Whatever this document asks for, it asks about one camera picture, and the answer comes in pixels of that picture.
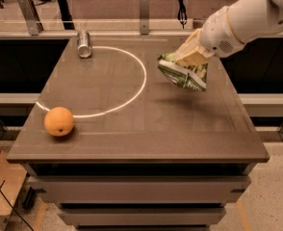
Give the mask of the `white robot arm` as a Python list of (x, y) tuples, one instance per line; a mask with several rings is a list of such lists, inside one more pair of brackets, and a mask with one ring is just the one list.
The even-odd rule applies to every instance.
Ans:
[(283, 0), (238, 0), (213, 13), (180, 46), (174, 60), (181, 65), (226, 58), (251, 41), (283, 32)]

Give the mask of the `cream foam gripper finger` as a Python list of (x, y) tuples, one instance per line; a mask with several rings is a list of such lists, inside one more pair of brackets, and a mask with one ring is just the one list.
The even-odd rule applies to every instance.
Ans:
[(185, 45), (197, 46), (199, 44), (199, 36), (201, 29), (196, 29), (184, 42)]
[(207, 64), (215, 53), (206, 49), (198, 40), (183, 43), (175, 52), (174, 61), (182, 66)]

